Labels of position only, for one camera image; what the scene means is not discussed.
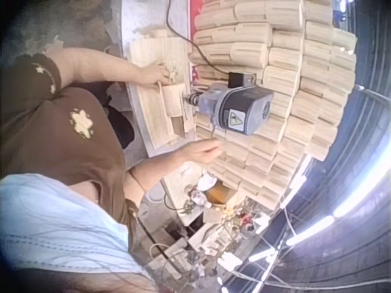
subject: white flower embroidery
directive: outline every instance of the white flower embroidery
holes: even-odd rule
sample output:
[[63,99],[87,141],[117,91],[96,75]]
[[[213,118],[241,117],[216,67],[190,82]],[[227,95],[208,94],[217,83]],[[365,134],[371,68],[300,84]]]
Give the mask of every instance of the white flower embroidery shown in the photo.
[[43,68],[41,66],[38,66],[35,70],[37,70],[37,73],[43,73]]
[[91,138],[92,131],[90,128],[93,125],[92,120],[84,110],[80,110],[79,113],[71,112],[71,118],[74,121],[75,131],[83,137]]

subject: person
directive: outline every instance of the person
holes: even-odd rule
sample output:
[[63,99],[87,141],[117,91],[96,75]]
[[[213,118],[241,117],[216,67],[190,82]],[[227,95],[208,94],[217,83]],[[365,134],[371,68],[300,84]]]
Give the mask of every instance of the person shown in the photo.
[[130,253],[142,197],[182,163],[213,160],[220,143],[191,142],[126,170],[103,107],[73,84],[168,76],[83,48],[21,56],[2,70],[1,252],[24,291],[158,291]]

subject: power tool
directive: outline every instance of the power tool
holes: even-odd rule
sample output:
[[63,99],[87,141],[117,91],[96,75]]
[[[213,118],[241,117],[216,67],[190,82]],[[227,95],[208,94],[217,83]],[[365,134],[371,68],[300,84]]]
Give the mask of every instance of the power tool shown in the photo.
[[184,96],[199,112],[211,116],[213,125],[247,136],[269,118],[273,91],[255,84],[256,74],[228,74],[228,85],[212,84],[207,92]]

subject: hair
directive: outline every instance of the hair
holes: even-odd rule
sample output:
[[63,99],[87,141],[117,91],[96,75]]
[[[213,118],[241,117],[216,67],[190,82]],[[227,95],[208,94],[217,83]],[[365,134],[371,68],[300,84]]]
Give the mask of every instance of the hair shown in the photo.
[[155,284],[136,273],[71,273],[22,269],[14,273],[22,292],[118,292],[158,293]]

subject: stack of wooden blocks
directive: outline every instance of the stack of wooden blocks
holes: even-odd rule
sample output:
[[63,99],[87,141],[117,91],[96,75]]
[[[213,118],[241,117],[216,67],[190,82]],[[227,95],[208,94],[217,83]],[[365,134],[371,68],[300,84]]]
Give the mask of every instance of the stack of wooden blocks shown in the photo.
[[[305,154],[325,160],[354,86],[356,36],[333,28],[331,0],[209,0],[195,19],[194,41],[221,71],[252,72],[274,91],[269,120],[253,136],[222,131],[197,114],[200,139],[223,141],[206,169],[229,188],[274,210]],[[226,83],[193,49],[207,89]]]

